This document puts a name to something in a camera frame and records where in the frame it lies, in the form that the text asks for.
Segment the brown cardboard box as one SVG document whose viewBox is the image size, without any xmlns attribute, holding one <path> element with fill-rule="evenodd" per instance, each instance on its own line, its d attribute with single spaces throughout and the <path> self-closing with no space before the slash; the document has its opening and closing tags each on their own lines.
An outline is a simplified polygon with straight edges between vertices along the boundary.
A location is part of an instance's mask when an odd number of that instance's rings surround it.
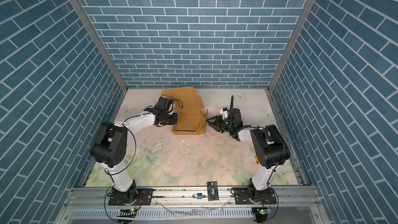
<svg viewBox="0 0 398 224">
<path fill-rule="evenodd" d="M 172 132 L 175 135 L 201 135 L 206 132 L 206 118 L 208 111 L 199 92 L 193 87 L 171 88 L 161 92 L 162 96 L 176 100 L 175 106 L 178 118 L 173 125 Z"/>
</svg>

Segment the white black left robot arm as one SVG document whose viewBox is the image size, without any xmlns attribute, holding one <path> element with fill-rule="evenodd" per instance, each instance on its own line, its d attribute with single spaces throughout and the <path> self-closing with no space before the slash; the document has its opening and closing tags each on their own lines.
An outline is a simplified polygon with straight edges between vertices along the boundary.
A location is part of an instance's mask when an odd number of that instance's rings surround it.
<svg viewBox="0 0 398 224">
<path fill-rule="evenodd" d="M 181 100 L 169 95 L 159 97 L 154 106 L 146 107 L 140 114 L 118 122 L 100 124 L 90 147 L 90 155 L 100 163 L 105 173 L 113 181 L 111 196 L 124 205 L 137 202 L 136 183 L 128 174 L 128 165 L 124 163 L 127 149 L 127 136 L 155 125 L 176 125 L 178 114 L 175 105 L 183 107 Z"/>
</svg>

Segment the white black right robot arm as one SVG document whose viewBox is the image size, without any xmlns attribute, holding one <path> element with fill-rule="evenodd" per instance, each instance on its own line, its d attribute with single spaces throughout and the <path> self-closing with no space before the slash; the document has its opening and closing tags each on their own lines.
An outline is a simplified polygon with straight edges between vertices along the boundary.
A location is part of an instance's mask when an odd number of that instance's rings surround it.
<svg viewBox="0 0 398 224">
<path fill-rule="evenodd" d="M 279 166 L 290 159 L 290 151 L 276 125 L 254 127 L 244 125 L 240 110 L 231 107 L 220 110 L 220 115 L 208 118 L 208 125 L 219 133 L 228 133 L 240 142 L 251 142 L 254 145 L 258 167 L 255 175 L 249 180 L 245 193 L 236 193 L 237 200 L 251 201 L 254 204 L 277 203 L 276 194 L 271 188 L 271 181 Z"/>
</svg>

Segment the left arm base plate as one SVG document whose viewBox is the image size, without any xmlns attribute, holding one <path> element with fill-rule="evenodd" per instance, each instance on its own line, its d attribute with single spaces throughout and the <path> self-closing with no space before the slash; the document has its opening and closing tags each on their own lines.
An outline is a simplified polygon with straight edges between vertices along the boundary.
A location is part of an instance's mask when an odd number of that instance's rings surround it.
<svg viewBox="0 0 398 224">
<path fill-rule="evenodd" d="M 107 196 L 109 197 L 108 205 L 110 206 L 149 206 L 152 201 L 154 189 L 151 188 L 136 188 L 135 196 L 133 201 L 128 203 L 121 194 L 109 192 Z"/>
</svg>

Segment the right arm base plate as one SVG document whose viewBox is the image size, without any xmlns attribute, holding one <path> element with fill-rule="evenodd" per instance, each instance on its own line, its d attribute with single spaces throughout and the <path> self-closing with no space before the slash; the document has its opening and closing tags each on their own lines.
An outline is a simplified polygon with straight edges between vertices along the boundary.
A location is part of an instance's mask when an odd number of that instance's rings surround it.
<svg viewBox="0 0 398 224">
<path fill-rule="evenodd" d="M 249 205 L 249 204 L 276 204 L 277 198 L 273 188 L 258 191 L 250 187 L 233 187 L 230 189 L 234 197 L 235 204 Z"/>
</svg>

